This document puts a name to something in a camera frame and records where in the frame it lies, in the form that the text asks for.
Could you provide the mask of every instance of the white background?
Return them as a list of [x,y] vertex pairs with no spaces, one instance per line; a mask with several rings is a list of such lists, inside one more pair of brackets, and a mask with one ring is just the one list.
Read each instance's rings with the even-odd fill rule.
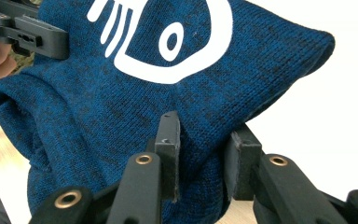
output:
[[252,0],[336,39],[332,57],[248,122],[266,153],[292,159],[340,200],[358,189],[358,1]]

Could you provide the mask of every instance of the blue knit fabric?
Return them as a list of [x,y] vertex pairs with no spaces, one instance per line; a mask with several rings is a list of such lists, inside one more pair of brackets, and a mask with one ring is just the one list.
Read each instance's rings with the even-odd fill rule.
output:
[[[127,7],[126,1],[121,2],[118,18]],[[211,28],[219,22],[210,15],[215,2],[229,6],[231,18],[223,25],[231,21],[232,34],[217,34]],[[163,221],[213,223],[227,209],[218,147],[242,120],[261,113],[296,80],[322,66],[333,51],[334,38],[242,0],[228,0],[229,5],[226,0],[149,0],[143,7],[129,6],[127,17],[122,17],[123,35],[108,50],[120,25],[115,22],[111,29],[105,25],[118,3],[108,1],[102,13],[90,19],[93,1],[44,0],[39,17],[69,32],[70,58],[36,56],[33,67],[0,79],[0,124],[31,163],[31,212],[58,188],[85,186],[96,192],[117,182],[129,156],[144,151],[147,140],[156,136],[159,117],[176,110],[182,129],[180,199],[164,204]],[[218,40],[229,35],[228,42],[221,41],[227,47],[210,64],[171,83],[153,78],[176,76],[173,70],[136,73],[144,72],[142,76],[153,80],[128,75],[138,65],[115,58],[139,12],[125,51],[137,62],[155,67],[186,63],[211,45],[212,35]],[[167,35],[163,43],[170,52],[183,42],[179,52],[167,59],[158,43],[174,23],[176,35]],[[106,40],[101,38],[104,29],[110,31]],[[198,60],[184,68],[204,63]]]

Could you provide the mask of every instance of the blue beanie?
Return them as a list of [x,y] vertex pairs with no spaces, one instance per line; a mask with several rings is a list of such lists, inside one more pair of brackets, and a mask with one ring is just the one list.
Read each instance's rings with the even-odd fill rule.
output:
[[117,182],[176,110],[180,198],[163,221],[215,222],[228,204],[219,146],[335,46],[243,0],[45,0],[39,17],[69,33],[69,59],[38,55],[0,79],[0,124],[31,163],[31,213],[56,189]]

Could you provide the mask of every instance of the brass insert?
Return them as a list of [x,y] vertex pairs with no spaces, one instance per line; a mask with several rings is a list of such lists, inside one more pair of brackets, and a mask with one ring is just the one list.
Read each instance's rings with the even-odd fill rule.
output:
[[289,163],[286,159],[284,159],[280,156],[273,156],[273,157],[269,158],[269,161],[272,162],[272,164],[277,165],[277,166],[285,166]]
[[54,203],[57,208],[68,208],[72,207],[81,199],[81,192],[77,189],[71,189],[66,191],[64,194],[60,195]]
[[149,155],[141,155],[136,158],[136,163],[145,165],[145,164],[150,163],[152,160],[153,160],[153,158]]

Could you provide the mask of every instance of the white printed graphic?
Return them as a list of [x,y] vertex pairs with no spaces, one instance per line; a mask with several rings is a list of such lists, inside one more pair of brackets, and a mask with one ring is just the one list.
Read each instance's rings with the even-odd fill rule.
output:
[[[98,20],[107,1],[94,1],[87,15],[89,21]],[[105,52],[105,57],[107,58],[113,53],[118,41],[123,36],[128,10],[132,10],[129,31],[117,55],[114,56],[114,65],[121,72],[150,82],[174,84],[216,63],[228,49],[232,36],[233,21],[231,7],[227,0],[206,0],[211,16],[211,36],[203,49],[171,67],[156,66],[130,57],[126,54],[126,50],[136,31],[146,3],[147,0],[115,0],[110,18],[103,29],[101,35],[102,44],[106,43],[108,36],[113,30],[117,20],[118,5],[121,5],[121,16],[116,32]],[[176,44],[173,49],[168,49],[168,39],[173,34],[176,35]],[[158,49],[166,61],[173,61],[179,54],[185,35],[183,25],[180,22],[174,22],[164,29],[159,38]]]

